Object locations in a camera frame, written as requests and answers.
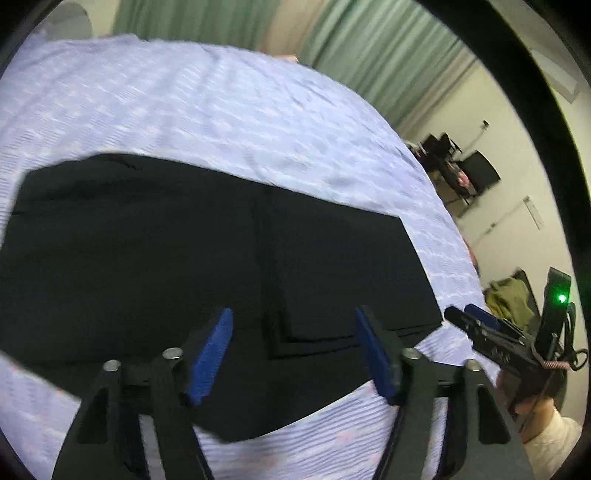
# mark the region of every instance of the folded black cloth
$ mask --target folded black cloth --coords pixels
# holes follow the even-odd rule
[[[351,337],[360,304],[408,346],[440,323],[399,219],[139,155],[27,174],[0,249],[0,349],[78,396],[102,362],[148,361],[230,307],[232,340],[193,412],[227,441],[369,379]]]

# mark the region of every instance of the office chair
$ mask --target office chair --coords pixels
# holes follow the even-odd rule
[[[441,161],[451,160],[456,151],[462,152],[447,133],[442,133],[440,138],[429,134],[421,147],[424,154],[417,160],[427,173],[441,171]]]
[[[446,183],[457,194],[457,199],[449,200],[445,202],[444,205],[447,206],[460,200],[464,201],[466,203],[466,208],[459,215],[462,216],[466,213],[474,199],[483,195],[484,192],[500,181],[501,178],[486,157],[478,151],[472,153],[465,160],[454,161],[454,163],[466,174],[475,191],[475,193],[472,193],[468,189],[462,187],[457,181],[457,176],[450,172],[447,164],[442,164],[440,166],[439,171],[441,172],[441,175]]]

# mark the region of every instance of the light blue bedsheet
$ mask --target light blue bedsheet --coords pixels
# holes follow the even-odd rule
[[[31,37],[0,79],[0,232],[27,170],[105,151],[175,159],[397,215],[441,309],[483,306],[466,246],[419,163],[370,105],[308,68],[130,35]],[[446,323],[419,348],[451,364],[480,359]],[[2,355],[0,385],[1,429],[31,472],[48,480],[79,401]],[[442,404],[425,478],[440,450]],[[369,382],[259,439],[223,445],[198,432],[217,479],[363,479],[375,470],[395,412]],[[162,478],[149,422],[148,458]]]

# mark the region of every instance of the black cable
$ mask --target black cable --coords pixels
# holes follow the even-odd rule
[[[568,362],[574,372],[581,370],[589,360],[589,350],[586,348],[575,350],[573,347],[576,315],[577,309],[574,303],[571,302],[566,307],[566,321],[564,322],[564,352],[558,358],[559,361]],[[579,355],[581,354],[585,355],[585,359],[579,364]]]

